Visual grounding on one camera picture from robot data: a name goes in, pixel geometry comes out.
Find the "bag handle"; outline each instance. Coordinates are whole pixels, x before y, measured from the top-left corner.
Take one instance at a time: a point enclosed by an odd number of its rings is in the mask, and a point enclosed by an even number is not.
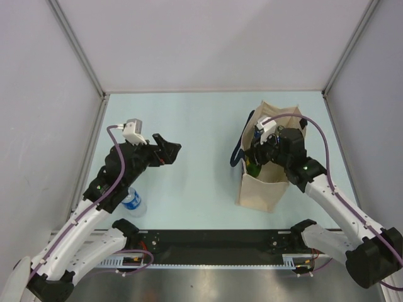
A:
[[[244,129],[242,130],[241,136],[239,137],[239,141],[238,141],[234,151],[232,152],[231,159],[229,160],[229,164],[231,165],[231,167],[235,167],[241,159],[245,158],[245,153],[241,149],[241,139],[244,134],[246,125],[249,123],[249,120],[252,118],[253,113],[254,113],[254,110],[252,110],[251,113],[249,114],[249,117],[247,118]]]

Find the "white wall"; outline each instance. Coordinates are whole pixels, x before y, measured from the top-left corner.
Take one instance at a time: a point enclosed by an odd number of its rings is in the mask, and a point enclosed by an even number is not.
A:
[[[403,1],[381,1],[329,105],[363,209],[403,233],[402,16]]]
[[[100,100],[44,0],[0,1],[0,290],[63,220]]]
[[[321,90],[369,0],[60,0],[106,91]]]

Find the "plastic bottle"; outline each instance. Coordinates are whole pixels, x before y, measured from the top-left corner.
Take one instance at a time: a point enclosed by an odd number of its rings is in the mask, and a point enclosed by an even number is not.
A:
[[[128,195],[122,201],[122,205],[136,218],[143,216],[147,211],[147,205],[141,199],[138,192],[132,187],[128,189]]]

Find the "light blue tabletop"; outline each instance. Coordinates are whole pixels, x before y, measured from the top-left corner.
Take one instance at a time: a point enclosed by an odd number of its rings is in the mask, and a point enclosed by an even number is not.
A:
[[[324,130],[329,141],[334,182],[354,201],[346,168],[320,92],[201,92],[112,94],[89,173],[92,180],[109,153],[112,142],[106,127],[128,119],[143,121],[142,134],[160,133],[182,144],[173,165],[148,168],[133,184],[147,203],[147,213],[132,218],[122,205],[98,229],[126,218],[140,229],[282,229],[312,219],[325,228],[337,228],[329,215],[293,185],[274,213],[236,206],[241,164],[232,168],[231,153],[250,111],[262,100],[277,106],[299,105]],[[114,130],[119,142],[122,132]],[[309,125],[305,140],[308,155],[325,164],[322,138]]]

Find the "bottle label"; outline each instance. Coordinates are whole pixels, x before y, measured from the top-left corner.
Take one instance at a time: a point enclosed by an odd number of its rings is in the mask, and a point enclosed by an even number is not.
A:
[[[141,197],[136,191],[134,192],[133,200],[129,203],[123,203],[123,205],[128,210],[136,210],[140,206],[140,203],[141,203]]]

